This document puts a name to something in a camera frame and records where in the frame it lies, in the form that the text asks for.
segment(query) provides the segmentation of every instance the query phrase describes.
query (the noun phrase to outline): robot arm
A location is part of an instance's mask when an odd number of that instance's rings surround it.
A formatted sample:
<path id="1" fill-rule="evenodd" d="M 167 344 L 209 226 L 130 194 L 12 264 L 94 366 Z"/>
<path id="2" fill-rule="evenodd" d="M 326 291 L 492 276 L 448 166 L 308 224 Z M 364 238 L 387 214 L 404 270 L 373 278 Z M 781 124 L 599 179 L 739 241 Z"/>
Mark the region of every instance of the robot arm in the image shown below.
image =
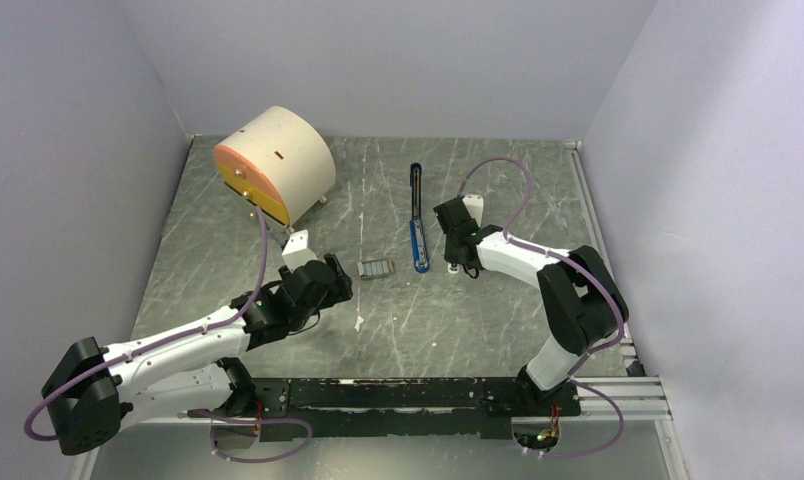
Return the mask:
<path id="1" fill-rule="evenodd" d="M 320 310 L 352 298 L 352 280 L 333 254 L 324 262 L 305 257 L 304 263 L 293 266 L 292 271 L 282 267 L 281 281 L 266 284 L 254 305 L 224 327 L 208 330 L 208 325 L 231 318 L 249 294 L 204 318 L 148 338 L 99 347 L 90 337 L 73 344 L 43 387 L 44 398 L 94 366 L 123 354 L 129 360 L 92 375 L 49 404 L 61 451 L 86 452 L 153 417 L 199 408 L 232 416 L 252 406 L 254 384 L 237 357 L 299 331 Z M 135 349 L 199 327 L 200 334 L 131 355 Z"/>
<path id="2" fill-rule="evenodd" d="M 473 278 L 478 278 L 481 270 L 490 270 L 540 291 L 552 336 L 523 367 L 519 378 L 534 387 L 531 393 L 535 398 L 543 398 L 572 374 L 589 348 L 617 331 L 617 321 L 602 295 L 575 270 L 548 255 L 508 243 L 500 227 L 480 227 L 483 206 L 482 197 L 465 195 L 435 207 L 446 235 L 444 258 L 450 267 L 461 265 Z M 585 267 L 628 319 L 626 303 L 596 250 L 589 246 L 573 251 L 540 249 L 570 257 Z M 587 291 L 579 293 L 577 289 L 583 288 Z"/>

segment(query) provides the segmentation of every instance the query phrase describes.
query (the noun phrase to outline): floor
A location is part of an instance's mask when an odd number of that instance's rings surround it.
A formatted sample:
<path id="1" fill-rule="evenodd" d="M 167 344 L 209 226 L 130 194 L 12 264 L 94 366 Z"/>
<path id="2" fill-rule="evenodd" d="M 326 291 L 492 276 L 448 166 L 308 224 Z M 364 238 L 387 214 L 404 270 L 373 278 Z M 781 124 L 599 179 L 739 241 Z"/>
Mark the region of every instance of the floor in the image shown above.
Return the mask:
<path id="1" fill-rule="evenodd" d="M 223 137 L 196 137 L 164 227 L 132 338 L 196 320 L 254 285 L 261 257 L 251 206 L 229 190 L 213 162 Z M 334 252 L 354 280 L 355 297 L 323 312 L 303 335 L 244 355 L 254 376 L 355 377 L 515 375 L 549 331 L 540 294 L 512 278 L 449 275 L 443 235 L 431 213 L 457 193 L 478 161 L 512 156 L 526 162 L 534 190 L 512 228 L 520 238 L 558 248 L 592 244 L 589 214 L 574 165 L 561 142 L 353 138 L 326 139 L 337 168 L 329 203 L 297 223 L 311 246 Z M 423 165 L 423 207 L 431 271 L 411 261 L 409 165 Z M 500 225 L 519 204 L 522 174 L 490 164 L 467 191 L 485 196 L 484 223 Z M 267 281 L 283 264 L 270 244 Z M 391 258 L 396 273 L 362 282 L 356 262 Z M 597 354 L 579 376 L 625 375 L 617 349 Z"/>

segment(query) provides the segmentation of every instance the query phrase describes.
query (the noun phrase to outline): gray connector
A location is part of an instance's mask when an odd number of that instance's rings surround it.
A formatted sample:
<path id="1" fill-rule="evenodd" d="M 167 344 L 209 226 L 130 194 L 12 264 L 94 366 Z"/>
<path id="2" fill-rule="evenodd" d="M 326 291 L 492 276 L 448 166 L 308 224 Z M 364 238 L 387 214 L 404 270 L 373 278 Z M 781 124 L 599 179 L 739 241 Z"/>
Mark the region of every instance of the gray connector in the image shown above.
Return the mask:
<path id="1" fill-rule="evenodd" d="M 389 258 L 358 262 L 358 276 L 361 280 L 384 278 L 393 273 L 393 262 Z"/>

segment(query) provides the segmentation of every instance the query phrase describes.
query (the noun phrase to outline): table surface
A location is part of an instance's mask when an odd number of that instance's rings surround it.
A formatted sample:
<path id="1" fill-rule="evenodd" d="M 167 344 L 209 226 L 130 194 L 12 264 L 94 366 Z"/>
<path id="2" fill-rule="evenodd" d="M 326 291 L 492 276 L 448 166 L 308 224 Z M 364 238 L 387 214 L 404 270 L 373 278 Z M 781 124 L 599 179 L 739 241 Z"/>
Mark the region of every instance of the table surface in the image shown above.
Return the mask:
<path id="1" fill-rule="evenodd" d="M 222 182 L 213 147 L 224 137 L 196 137 L 163 230 L 135 323 L 142 338 L 196 320 L 250 290 L 261 258 L 252 207 Z M 593 244 L 590 215 L 575 165 L 562 142 L 326 138 L 337 169 L 329 203 L 295 227 L 308 229 L 318 255 L 337 254 L 353 279 L 351 301 L 324 310 L 310 332 L 247 352 L 256 377 L 513 376 L 549 336 L 540 294 L 510 277 L 450 275 L 433 206 L 454 196 L 467 171 L 495 156 L 523 160 L 534 175 L 526 210 L 512 233 L 550 247 Z M 432 261 L 412 266 L 409 166 L 423 165 L 423 214 Z M 484 223 L 501 225 L 517 208 L 522 173 L 491 163 L 468 193 L 485 197 Z M 280 248 L 270 242 L 266 281 L 278 279 Z M 358 260 L 391 258 L 390 277 L 361 281 Z M 579 376 L 625 375 L 617 349 L 600 352 Z"/>

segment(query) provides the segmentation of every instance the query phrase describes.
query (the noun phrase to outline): cable clip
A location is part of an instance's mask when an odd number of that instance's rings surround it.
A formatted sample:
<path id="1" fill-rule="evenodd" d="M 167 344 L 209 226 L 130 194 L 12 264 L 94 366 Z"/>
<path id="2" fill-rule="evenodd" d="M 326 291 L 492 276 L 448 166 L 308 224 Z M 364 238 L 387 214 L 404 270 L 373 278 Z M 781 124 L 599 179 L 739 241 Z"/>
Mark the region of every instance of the cable clip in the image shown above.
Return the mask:
<path id="1" fill-rule="evenodd" d="M 134 361 L 134 349 L 131 347 L 124 347 L 122 349 L 122 353 L 125 355 L 125 363 L 131 363 Z"/>

